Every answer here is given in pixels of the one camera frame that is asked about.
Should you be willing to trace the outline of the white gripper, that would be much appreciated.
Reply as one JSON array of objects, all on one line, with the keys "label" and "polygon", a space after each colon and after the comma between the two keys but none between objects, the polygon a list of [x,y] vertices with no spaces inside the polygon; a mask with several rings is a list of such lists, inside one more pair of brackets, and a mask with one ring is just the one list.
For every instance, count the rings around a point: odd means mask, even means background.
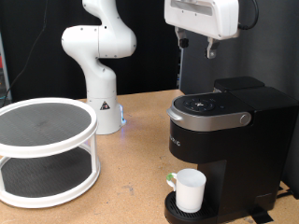
[{"label": "white gripper", "polygon": [[208,36],[208,59],[216,57],[219,40],[237,33],[238,16],[238,0],[164,0],[164,19],[176,26],[178,46],[189,46],[185,30]]}]

